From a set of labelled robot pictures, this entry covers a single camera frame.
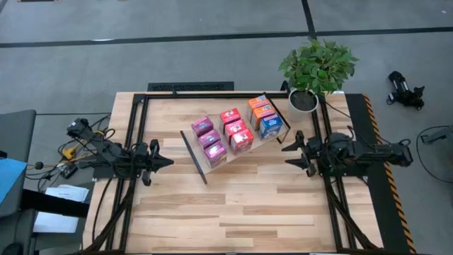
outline product packaging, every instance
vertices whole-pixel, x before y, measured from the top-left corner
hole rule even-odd
[[[231,149],[234,154],[248,151],[252,147],[253,134],[249,129],[237,132],[231,137]]]
[[[270,104],[269,103],[269,100],[264,96],[259,96],[257,98],[252,98],[248,101],[248,105],[247,105],[247,112],[246,112],[246,118],[248,121],[251,120],[252,118],[252,112],[255,108],[258,108],[258,107],[261,107],[261,106],[265,106],[265,105],[268,105]]]
[[[240,132],[242,130],[246,130],[247,126],[243,120],[237,120],[233,123],[229,123],[225,126],[225,137],[228,139],[228,144],[231,143],[231,136]]]
[[[212,128],[214,128],[214,124],[212,124],[212,121],[207,116],[195,121],[192,124],[192,130],[197,137],[206,134],[211,131]]]
[[[221,141],[218,141],[205,149],[205,155],[208,166],[212,168],[227,160],[227,149]]]
[[[260,122],[260,130],[258,132],[260,134],[260,138],[265,140],[276,137],[282,128],[282,125],[282,119],[278,114],[262,118]]]
[[[229,123],[233,123],[237,120],[241,119],[241,114],[239,113],[237,108],[233,108],[231,110],[224,111],[220,113],[220,126],[219,131],[222,134],[225,134],[225,125]]]
[[[255,108],[252,113],[252,119],[250,124],[252,125],[253,130],[258,131],[260,129],[260,121],[264,117],[275,114],[274,109],[270,105],[263,107]]]
[[[198,138],[198,143],[203,149],[208,148],[217,141],[220,141],[220,135],[216,130],[211,130]]]

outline orange and black hazard tape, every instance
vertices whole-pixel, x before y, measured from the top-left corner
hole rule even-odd
[[[377,143],[381,145],[382,144],[381,135],[379,134],[379,129],[377,128],[377,121],[376,121],[376,118],[374,117],[371,103],[370,103],[367,95],[364,94],[363,97],[365,98],[365,103],[367,104],[369,118],[371,119],[371,124],[373,125],[373,128],[374,128],[374,133],[376,135]],[[385,167],[385,172],[387,174],[387,179],[389,180],[391,192],[394,195],[396,209],[398,210],[398,215],[401,219],[401,224],[403,225],[404,234],[406,236],[406,240],[410,247],[410,252],[412,254],[415,254],[416,253],[415,245],[413,244],[413,240],[412,240],[411,232],[409,231],[409,226],[408,226],[408,223],[406,220],[406,216],[404,216],[403,206],[401,205],[401,200],[399,198],[398,191],[396,190],[394,175],[391,173],[390,165],[388,162],[384,163],[384,167]]]

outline white document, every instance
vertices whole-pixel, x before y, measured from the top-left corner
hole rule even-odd
[[[45,193],[49,196],[56,196],[77,202],[84,202],[89,190],[70,185],[60,185],[58,188],[47,188]],[[63,216],[48,212],[39,212],[36,217],[34,232],[40,233],[75,233],[77,228],[77,217]]]

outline white flower pot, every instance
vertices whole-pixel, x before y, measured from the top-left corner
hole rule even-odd
[[[308,113],[311,113],[312,111],[316,110],[316,108],[318,108],[319,99],[318,99],[317,95],[314,96],[315,99],[316,99],[316,104],[313,107],[313,109],[311,109],[311,110],[299,110],[295,106],[293,106],[292,103],[291,103],[291,95],[295,91],[297,91],[297,89],[292,88],[291,89],[291,93],[289,93],[289,97],[288,97],[288,118],[292,122],[299,122],[299,121],[302,121],[304,118],[306,118],[308,116]]]

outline wooden board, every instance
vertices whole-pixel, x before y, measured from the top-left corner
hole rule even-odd
[[[117,93],[109,126],[116,129],[116,142],[124,142],[132,97],[133,93]],[[286,117],[287,99],[273,101]],[[328,96],[327,101],[348,113],[344,95]],[[280,151],[294,142],[297,130],[303,130],[306,138],[315,135],[311,115],[299,123],[289,123],[292,129],[284,144],[270,141],[207,174],[208,185],[202,182],[179,130],[188,130],[198,118],[216,115],[235,102],[236,99],[149,102],[144,141],[157,138],[162,155],[175,160],[175,164],[153,174],[150,187],[137,182],[127,253],[335,251],[322,179],[309,178],[305,171],[284,163],[300,157],[300,152]],[[352,125],[350,119],[331,108],[328,112],[333,131],[349,134],[346,126]],[[324,135],[320,110],[319,117]],[[343,180],[352,218],[372,242],[382,246],[368,187],[357,178]],[[85,247],[91,243],[93,219],[105,184],[106,181],[99,181],[94,188],[84,231]],[[101,206],[96,235],[110,218],[115,188],[116,180]],[[120,219],[114,247],[118,247],[121,227]],[[342,220],[340,228],[346,247]]]
[[[265,143],[272,141],[272,139],[266,139],[262,140],[260,139],[260,136],[257,131],[253,130],[251,123],[246,119],[246,112],[247,112],[247,99],[241,99],[238,100],[240,101],[240,104],[235,104],[235,105],[229,105],[228,108],[225,108],[221,110],[220,112],[217,113],[217,115],[214,115],[210,117],[212,123],[214,124],[214,129],[217,130],[220,134],[220,139],[222,140],[222,143],[225,145],[227,154],[226,154],[226,161],[224,163],[221,163],[218,166],[215,167],[210,167],[210,165],[207,163],[207,159],[205,156],[205,151],[203,148],[200,146],[197,140],[197,136],[194,134],[192,130],[182,130],[184,132],[184,135],[190,145],[190,148],[193,151],[193,154],[195,155],[195,158],[200,165],[200,168],[202,169],[204,174],[208,174],[216,169],[221,169],[223,166],[226,166],[227,164],[231,163],[233,160],[238,159],[239,157],[248,154],[249,152],[253,151],[254,149],[264,145]],[[253,143],[252,147],[248,152],[242,152],[238,154],[233,154],[233,150],[229,146],[228,139],[225,135],[222,134],[222,132],[219,130],[219,125],[220,125],[220,113],[227,111],[232,108],[237,108],[239,113],[241,114],[241,117],[245,124],[247,125],[247,128],[253,133]],[[280,128],[280,131],[277,134],[277,137],[280,137],[281,139],[285,136],[285,134],[288,132],[289,128],[285,125],[285,123],[282,124],[282,127]]]

